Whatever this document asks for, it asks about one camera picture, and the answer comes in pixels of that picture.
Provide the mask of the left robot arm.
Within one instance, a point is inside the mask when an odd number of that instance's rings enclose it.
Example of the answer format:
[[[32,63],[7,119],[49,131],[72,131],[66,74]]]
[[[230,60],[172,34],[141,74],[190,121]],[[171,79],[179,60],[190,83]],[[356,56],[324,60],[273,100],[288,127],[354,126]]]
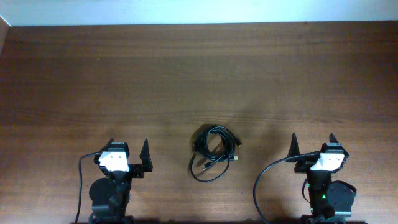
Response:
[[[113,139],[95,155],[93,161],[104,177],[90,186],[90,223],[135,224],[134,217],[127,216],[126,210],[131,197],[132,180],[142,179],[145,173],[153,170],[148,140],[144,141],[139,154],[140,163],[130,164],[129,155],[128,144]]]

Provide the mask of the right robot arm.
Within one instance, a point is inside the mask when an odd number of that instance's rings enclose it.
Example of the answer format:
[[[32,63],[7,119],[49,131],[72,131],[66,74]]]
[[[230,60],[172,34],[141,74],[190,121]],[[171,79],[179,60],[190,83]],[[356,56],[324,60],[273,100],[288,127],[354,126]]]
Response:
[[[296,134],[292,135],[287,162],[295,163],[294,172],[307,176],[304,187],[308,189],[311,214],[302,215],[300,223],[345,223],[352,216],[351,207],[357,194],[356,188],[332,175],[343,168],[348,152],[333,134],[319,151],[302,154]]]

